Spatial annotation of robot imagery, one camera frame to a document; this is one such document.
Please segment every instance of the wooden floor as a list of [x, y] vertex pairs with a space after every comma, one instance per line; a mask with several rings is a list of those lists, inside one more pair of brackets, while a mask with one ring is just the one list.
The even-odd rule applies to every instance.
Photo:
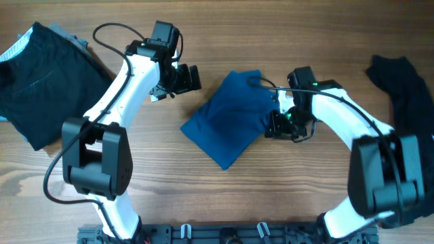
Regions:
[[[184, 35], [181, 62], [197, 65], [203, 89], [158, 103], [146, 100], [128, 135], [134, 159], [128, 191], [145, 224], [314, 220], [346, 197], [349, 151], [326, 125], [301, 144], [260, 136], [227, 171], [184, 136], [180, 126], [231, 70], [260, 69], [276, 84], [288, 85], [290, 71], [310, 65], [318, 80], [337, 80], [354, 101], [386, 122], [388, 96], [364, 73], [372, 54], [407, 56], [434, 91], [433, 2], [6, 2], [14, 4], [0, 5], [0, 52], [34, 21], [57, 22], [89, 40], [90, 49], [117, 73], [121, 58], [92, 40], [99, 24], [129, 24], [149, 37], [155, 21], [162, 20]], [[98, 38], [121, 50], [137, 39], [121, 28], [101, 30]], [[43, 176], [59, 150], [55, 143], [35, 152], [12, 125], [0, 123], [0, 243], [75, 243], [77, 228], [100, 223], [89, 204], [57, 205], [43, 196]], [[50, 191], [79, 198], [63, 182], [61, 163]], [[381, 243], [433, 239], [434, 216], [380, 230]]]

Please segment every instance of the dark blue fabric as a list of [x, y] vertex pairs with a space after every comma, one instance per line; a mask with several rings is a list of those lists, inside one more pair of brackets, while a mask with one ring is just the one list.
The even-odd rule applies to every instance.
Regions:
[[223, 170], [265, 132], [269, 113], [279, 108], [272, 99], [275, 92], [247, 84], [251, 76], [260, 76], [260, 71], [231, 71], [212, 98], [181, 127]]

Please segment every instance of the black clothing on floor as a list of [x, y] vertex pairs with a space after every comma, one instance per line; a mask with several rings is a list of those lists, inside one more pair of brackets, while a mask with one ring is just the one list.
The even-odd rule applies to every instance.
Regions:
[[82, 117], [112, 79], [70, 41], [36, 22], [17, 56], [0, 62], [0, 115], [39, 150], [68, 117]]
[[375, 55], [366, 71], [372, 82], [390, 95], [393, 120], [398, 134], [415, 134], [422, 161], [427, 192], [420, 205], [403, 214], [403, 225], [415, 218], [434, 213], [434, 104], [427, 85], [407, 58], [383, 58]]

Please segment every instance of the tan surface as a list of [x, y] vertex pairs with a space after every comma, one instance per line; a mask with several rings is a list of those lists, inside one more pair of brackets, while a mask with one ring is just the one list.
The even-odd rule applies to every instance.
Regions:
[[[121, 22], [149, 36], [156, 20], [173, 22], [184, 35], [181, 61], [198, 66], [203, 89], [154, 104], [147, 100], [131, 127], [129, 192], [142, 221], [313, 220], [347, 194], [349, 152], [326, 125], [302, 144], [261, 136], [227, 171], [180, 126], [231, 70], [258, 68], [276, 84], [287, 85], [286, 75], [306, 65], [318, 80], [337, 80], [369, 113], [390, 121], [387, 95], [363, 71], [372, 54], [407, 56], [433, 91], [432, 13], [432, 3], [410, 1], [8, 4], [0, 5], [0, 51], [34, 21], [57, 22], [89, 40], [117, 73], [122, 60], [92, 40], [95, 27]], [[107, 28], [98, 36], [122, 50], [136, 38], [121, 28]], [[57, 143], [35, 152], [9, 123], [0, 123], [0, 243], [74, 243], [78, 227], [100, 223], [91, 205], [57, 205], [43, 196], [43, 175], [59, 150]], [[61, 173], [59, 163], [51, 192], [76, 198]], [[399, 230], [381, 230], [380, 239], [432, 243], [433, 233], [430, 217]]]

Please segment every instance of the black shorts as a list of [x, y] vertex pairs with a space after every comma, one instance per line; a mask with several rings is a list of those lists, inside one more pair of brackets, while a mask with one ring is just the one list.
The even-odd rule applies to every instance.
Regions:
[[25, 48], [0, 62], [0, 116], [35, 150], [56, 141], [68, 117], [82, 117], [113, 80], [70, 41], [36, 22]]

